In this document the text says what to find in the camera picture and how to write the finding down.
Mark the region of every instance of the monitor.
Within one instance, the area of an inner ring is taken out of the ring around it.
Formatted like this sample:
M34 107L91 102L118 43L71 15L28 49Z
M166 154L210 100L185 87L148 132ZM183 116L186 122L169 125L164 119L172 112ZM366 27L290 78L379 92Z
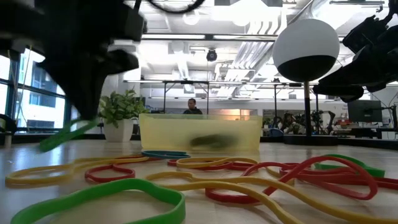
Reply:
M348 118L352 122L382 122L381 102L356 100L348 103Z

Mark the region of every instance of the black pole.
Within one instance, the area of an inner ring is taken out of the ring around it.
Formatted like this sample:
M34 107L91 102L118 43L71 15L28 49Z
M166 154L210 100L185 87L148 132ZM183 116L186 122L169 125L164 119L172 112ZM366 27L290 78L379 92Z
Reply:
M163 96L163 113L166 114L166 85L167 83L164 83L164 96Z
M209 93L210 93L210 84L207 83L207 115L209 115Z
M319 100L318 100L318 94L315 94L315 105L316 105L316 107L317 107L317 116L320 116L319 115ZM319 134L319 125L321 125L320 123L319 123L319 120L317 120L316 121L316 127L317 127L317 134Z
M310 85L304 82L304 108L305 108L305 133L311 136L311 104L310 104Z
M274 85L274 102L275 102L275 117L274 117L274 125L273 125L273 127L274 128L276 128L277 127L277 123L276 123L276 119L277 119L277 106L276 106L276 86L277 85Z

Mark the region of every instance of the green rubber band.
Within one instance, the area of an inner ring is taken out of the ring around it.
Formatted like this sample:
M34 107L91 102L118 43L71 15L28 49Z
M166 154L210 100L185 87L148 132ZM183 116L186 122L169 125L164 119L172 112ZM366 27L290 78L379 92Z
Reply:
M352 157L343 156L340 154L327 154L324 156L332 156L332 157L342 158L342 159L346 159L348 161L354 162L355 164L361 166L364 170L366 170L373 177L384 177L384 175L386 174L385 170L367 166L364 162L354 159ZM319 162L315 164L315 168L318 170L336 169L336 168L340 168L340 167L343 167L343 166L321 164Z
M62 143L65 143L79 135L84 134L86 131L90 130L91 128L94 128L98 124L98 120L94 119L94 120L90 121L88 124L84 125L83 127L70 132L70 128L72 127L72 125L74 125L75 123L80 122L80 121L82 121L82 120L81 119L72 120L70 122L70 124L64 126L60 132L41 141L40 145L39 145L40 151L48 152L48 151L56 148L57 146L61 145Z
M141 190L162 202L175 205L175 207L161 215L129 222L128 224L180 224L184 221L185 196L183 193L166 189L147 180L124 179L95 185L70 195L31 205L18 212L12 218L11 224L31 224L47 215L76 207L87 201L132 189Z

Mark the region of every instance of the person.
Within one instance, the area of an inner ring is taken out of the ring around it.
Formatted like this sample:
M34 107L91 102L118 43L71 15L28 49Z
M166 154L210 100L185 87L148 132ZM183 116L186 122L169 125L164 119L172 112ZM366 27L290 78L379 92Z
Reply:
M197 108L197 101L194 98L188 100L188 109L184 114L202 114L201 110Z

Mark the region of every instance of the yellow plastic container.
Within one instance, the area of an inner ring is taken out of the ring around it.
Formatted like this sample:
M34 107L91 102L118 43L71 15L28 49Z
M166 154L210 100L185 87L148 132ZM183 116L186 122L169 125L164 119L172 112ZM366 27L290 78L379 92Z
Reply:
M140 114L144 150L258 154L261 116Z

